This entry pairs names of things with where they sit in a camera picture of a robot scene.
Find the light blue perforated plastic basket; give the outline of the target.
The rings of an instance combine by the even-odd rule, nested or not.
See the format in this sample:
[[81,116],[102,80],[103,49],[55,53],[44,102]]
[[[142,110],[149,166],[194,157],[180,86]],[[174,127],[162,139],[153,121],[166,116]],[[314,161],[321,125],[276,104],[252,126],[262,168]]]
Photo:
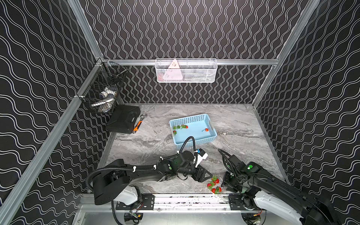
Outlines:
[[[218,134],[212,125],[212,121],[208,114],[198,114],[169,121],[170,130],[175,146],[180,149],[188,137],[195,139],[195,144],[205,144],[214,141]],[[188,129],[177,129],[177,134],[173,134],[173,126],[188,125]]]

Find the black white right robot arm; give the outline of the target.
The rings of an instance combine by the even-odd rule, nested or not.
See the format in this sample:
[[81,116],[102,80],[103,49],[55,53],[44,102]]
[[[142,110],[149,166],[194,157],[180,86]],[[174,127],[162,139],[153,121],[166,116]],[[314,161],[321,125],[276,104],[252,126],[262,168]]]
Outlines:
[[236,203],[248,210],[266,210],[296,225],[339,225],[327,198],[299,191],[255,162],[245,164],[235,155],[218,150],[227,170],[222,186],[239,195]]

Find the clear plastic clamshell container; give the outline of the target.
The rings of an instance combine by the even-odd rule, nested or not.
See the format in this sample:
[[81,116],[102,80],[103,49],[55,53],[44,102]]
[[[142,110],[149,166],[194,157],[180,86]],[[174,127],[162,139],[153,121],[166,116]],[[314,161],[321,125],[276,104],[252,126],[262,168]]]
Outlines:
[[207,182],[206,188],[213,195],[227,194],[224,182],[224,175],[213,175]]

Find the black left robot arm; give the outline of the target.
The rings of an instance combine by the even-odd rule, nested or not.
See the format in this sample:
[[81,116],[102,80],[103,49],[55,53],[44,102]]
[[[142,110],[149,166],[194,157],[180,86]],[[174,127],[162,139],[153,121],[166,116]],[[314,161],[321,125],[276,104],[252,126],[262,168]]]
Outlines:
[[95,205],[121,202],[127,206],[139,204],[141,193],[136,184],[142,182],[165,182],[183,175],[203,183],[213,175],[200,165],[207,157],[203,149],[197,149],[194,137],[186,140],[192,143],[192,150],[182,146],[178,153],[161,157],[155,164],[136,166],[117,159],[105,167],[88,174],[85,185],[94,195]]

